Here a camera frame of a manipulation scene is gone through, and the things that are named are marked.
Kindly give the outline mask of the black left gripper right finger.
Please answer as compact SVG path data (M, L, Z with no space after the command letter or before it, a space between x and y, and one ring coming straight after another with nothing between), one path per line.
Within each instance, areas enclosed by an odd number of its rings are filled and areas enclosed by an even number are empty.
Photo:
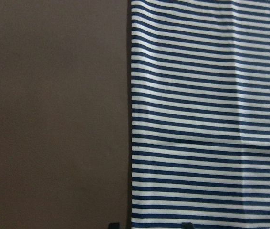
M182 229L194 229L194 225L191 222L183 222Z

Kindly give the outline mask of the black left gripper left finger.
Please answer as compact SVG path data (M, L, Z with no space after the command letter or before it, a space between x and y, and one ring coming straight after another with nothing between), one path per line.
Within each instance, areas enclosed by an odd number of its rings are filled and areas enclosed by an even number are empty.
M109 223L108 229L120 229L120 223L119 222Z

